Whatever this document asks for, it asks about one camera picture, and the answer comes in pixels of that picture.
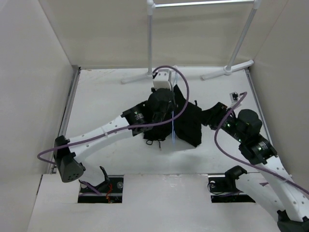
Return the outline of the black trousers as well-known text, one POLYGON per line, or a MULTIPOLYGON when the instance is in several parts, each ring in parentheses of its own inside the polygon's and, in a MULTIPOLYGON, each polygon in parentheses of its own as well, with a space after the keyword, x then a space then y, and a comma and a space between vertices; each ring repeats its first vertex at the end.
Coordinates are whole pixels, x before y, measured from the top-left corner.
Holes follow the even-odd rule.
MULTIPOLYGON (((175 109, 171 114, 167 114, 163 121, 170 120, 172 117, 178 115, 186 102, 178 86, 175 86, 172 91, 175 97, 175 109)), ((145 104, 145 109, 149 110, 147 103, 145 104)), ((177 119, 164 125, 155 126, 151 130, 144 132, 143 138, 147 144, 151 145, 153 141, 164 141, 174 131, 179 139, 193 147, 197 147, 201 144, 202 138, 201 122, 199 119, 199 113, 201 111, 201 108, 196 103, 189 102, 184 112, 177 119)), ((148 116, 151 118, 152 123, 163 122, 152 121, 151 111, 148 116)))

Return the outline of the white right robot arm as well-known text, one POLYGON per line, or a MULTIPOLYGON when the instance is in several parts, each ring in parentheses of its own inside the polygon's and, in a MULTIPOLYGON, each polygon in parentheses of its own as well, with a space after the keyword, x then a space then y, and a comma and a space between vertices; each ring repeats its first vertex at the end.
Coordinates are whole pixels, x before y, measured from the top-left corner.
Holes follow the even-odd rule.
POLYGON ((258 114, 250 109, 235 114, 233 108, 219 102, 202 111, 200 119, 202 125, 215 132, 223 130, 237 140, 246 159, 239 162, 258 170, 269 185, 262 186, 244 168, 235 166, 225 172, 225 188, 250 196, 274 218, 281 232, 307 232, 309 193, 292 180, 275 148, 260 134, 262 121, 258 114))

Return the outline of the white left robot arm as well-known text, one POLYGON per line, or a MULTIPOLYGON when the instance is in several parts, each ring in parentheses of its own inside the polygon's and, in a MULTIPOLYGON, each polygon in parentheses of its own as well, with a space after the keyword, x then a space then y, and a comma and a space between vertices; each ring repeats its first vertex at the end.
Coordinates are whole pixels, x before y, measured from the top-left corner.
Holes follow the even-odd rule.
POLYGON ((62 182, 69 183, 89 174, 86 158, 119 140, 151 130, 154 124, 166 120, 174 106, 172 90, 152 88, 148 100, 122 112, 104 126, 71 139, 57 137, 53 156, 62 182))

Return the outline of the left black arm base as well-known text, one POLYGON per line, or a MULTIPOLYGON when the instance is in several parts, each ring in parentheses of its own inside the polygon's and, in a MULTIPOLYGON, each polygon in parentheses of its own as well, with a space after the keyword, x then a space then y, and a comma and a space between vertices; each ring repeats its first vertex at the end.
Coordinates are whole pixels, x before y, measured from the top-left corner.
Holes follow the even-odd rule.
POLYGON ((97 186, 79 180, 78 203, 122 203, 124 176, 108 175, 104 167, 100 169, 104 179, 97 186))

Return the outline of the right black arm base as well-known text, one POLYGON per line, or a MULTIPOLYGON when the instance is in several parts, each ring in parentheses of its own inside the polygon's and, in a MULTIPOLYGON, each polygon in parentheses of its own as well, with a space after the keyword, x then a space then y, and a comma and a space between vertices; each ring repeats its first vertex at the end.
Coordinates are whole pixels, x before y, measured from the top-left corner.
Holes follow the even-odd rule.
POLYGON ((248 172, 240 166, 232 167, 224 174, 208 175, 207 188, 212 203, 255 203, 255 201, 236 188, 236 180, 248 172))

